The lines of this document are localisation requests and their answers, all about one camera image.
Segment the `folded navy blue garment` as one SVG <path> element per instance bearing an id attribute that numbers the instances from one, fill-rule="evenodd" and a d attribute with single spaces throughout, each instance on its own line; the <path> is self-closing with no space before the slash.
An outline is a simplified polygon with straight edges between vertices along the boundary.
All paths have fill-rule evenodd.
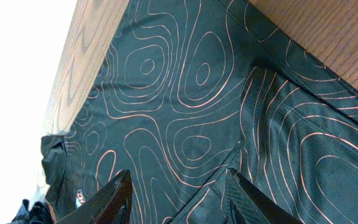
<path id="1" fill-rule="evenodd" d="M 35 202 L 29 208 L 30 202 L 22 200 L 16 216 L 8 224 L 54 224 L 49 208 L 42 202 Z"/>

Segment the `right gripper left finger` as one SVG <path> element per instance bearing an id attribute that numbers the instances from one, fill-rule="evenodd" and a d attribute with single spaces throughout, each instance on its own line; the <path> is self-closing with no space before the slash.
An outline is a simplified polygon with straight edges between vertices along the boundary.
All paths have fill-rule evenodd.
<path id="1" fill-rule="evenodd" d="M 57 224 L 129 224 L 132 210 L 132 181 L 122 170 L 82 206 Z"/>

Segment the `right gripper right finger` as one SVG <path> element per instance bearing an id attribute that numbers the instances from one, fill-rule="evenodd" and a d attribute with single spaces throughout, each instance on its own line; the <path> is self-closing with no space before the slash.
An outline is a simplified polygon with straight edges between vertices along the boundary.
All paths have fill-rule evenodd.
<path id="1" fill-rule="evenodd" d="M 227 170 L 224 198 L 229 224 L 301 223 L 233 168 Z"/>

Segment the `black shirt with orange lines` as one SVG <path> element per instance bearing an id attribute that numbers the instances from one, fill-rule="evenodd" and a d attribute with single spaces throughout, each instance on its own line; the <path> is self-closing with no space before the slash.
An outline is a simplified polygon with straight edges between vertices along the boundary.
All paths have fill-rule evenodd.
<path id="1" fill-rule="evenodd" d="M 247 1 L 131 1 L 41 150 L 57 218 L 128 170 L 131 223 L 358 223 L 358 91 Z"/>

